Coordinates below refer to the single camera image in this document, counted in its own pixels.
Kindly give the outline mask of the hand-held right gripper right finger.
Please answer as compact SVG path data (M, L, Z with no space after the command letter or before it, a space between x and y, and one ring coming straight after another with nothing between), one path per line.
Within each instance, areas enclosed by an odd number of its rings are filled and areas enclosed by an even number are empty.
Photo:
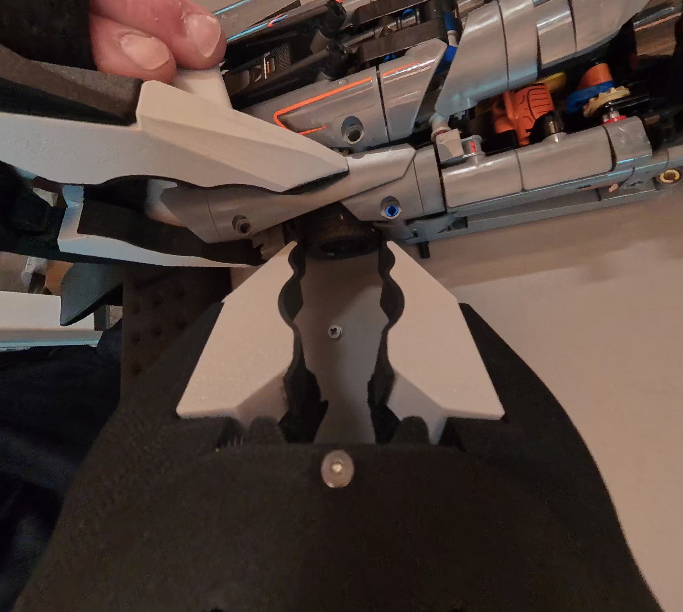
M389 443L408 418L437 444L450 419L499 421L504 407L456 297L395 242L378 255L387 318L367 403L374 440Z

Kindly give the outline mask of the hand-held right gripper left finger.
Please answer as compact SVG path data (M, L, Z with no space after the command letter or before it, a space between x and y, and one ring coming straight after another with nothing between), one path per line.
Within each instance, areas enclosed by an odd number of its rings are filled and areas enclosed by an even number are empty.
M285 439L312 443L328 402L308 370L296 317L305 251L291 241L226 296L176 407L184 419L276 420Z

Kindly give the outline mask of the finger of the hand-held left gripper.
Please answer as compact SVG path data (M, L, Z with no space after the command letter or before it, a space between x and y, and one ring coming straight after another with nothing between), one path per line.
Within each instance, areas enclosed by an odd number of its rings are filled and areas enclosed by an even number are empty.
M129 126L1 114L1 162L60 184L151 178L200 188L286 192L346 174L311 138L157 81L141 86Z
M63 186L62 195L66 208L57 236L61 252L169 267L251 268L264 263L250 240L205 242L189 229L88 198L83 186Z

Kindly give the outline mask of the grey toy car model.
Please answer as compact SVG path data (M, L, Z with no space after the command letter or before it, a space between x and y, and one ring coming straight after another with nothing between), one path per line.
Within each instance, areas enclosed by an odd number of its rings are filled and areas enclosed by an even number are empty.
M682 184L682 40L651 0L238 0L215 10L236 111L348 172L286 192L143 181L143 214L265 259L344 207L414 244Z

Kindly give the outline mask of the person's left hand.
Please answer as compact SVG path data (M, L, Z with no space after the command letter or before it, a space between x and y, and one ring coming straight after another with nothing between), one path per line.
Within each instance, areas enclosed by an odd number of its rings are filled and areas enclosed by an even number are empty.
M90 40L99 72L166 84L226 52L218 19L189 0L90 0Z

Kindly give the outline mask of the person's dark jacket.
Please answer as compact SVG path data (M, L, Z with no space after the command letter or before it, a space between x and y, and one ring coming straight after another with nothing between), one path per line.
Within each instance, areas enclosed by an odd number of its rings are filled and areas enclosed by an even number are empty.
M121 355L88 345L1 353L1 610L51 538L76 470L120 398Z

